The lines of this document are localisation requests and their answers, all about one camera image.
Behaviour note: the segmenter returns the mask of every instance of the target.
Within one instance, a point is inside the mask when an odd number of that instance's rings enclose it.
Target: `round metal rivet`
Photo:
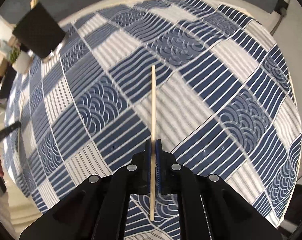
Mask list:
[[[209,179],[210,179],[210,181],[217,182],[219,180],[219,176],[217,176],[215,174],[211,174],[209,176]]]
[[[128,167],[127,167],[128,171],[135,171],[137,169],[137,166],[134,165],[134,164],[130,164]]]
[[[96,183],[99,180],[99,177],[97,175],[92,175],[89,177],[89,182]]]
[[[171,168],[174,170],[174,171],[179,171],[182,167],[181,167],[181,165],[180,164],[173,164],[172,166],[171,166]]]

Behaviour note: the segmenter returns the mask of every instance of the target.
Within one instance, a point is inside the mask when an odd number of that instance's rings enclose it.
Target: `chopstick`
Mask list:
[[[31,9],[33,9],[37,3],[38,3],[38,0],[31,0],[31,2],[30,2]]]
[[[156,128],[156,94],[155,94],[155,65],[152,65],[151,74],[151,178],[150,178],[150,220],[154,221],[154,208],[155,208],[155,128]]]

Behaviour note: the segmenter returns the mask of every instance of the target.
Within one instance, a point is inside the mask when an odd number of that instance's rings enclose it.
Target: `black container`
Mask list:
[[[66,35],[41,3],[19,21],[12,34],[41,59],[49,56]]]

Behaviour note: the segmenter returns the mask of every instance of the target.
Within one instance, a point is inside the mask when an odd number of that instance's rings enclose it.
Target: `round table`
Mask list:
[[[156,67],[157,137],[194,173],[215,173],[277,226],[294,190],[301,121],[283,55],[251,16],[202,0],[145,0],[64,27],[67,44],[17,75],[4,166],[46,212],[91,174],[143,151]],[[126,239],[180,239],[175,195],[131,195]]]

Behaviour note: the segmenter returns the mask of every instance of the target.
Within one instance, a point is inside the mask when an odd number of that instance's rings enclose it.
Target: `white cup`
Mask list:
[[[24,51],[21,51],[17,60],[12,64],[13,69],[20,73],[25,74],[31,65],[32,58]]]

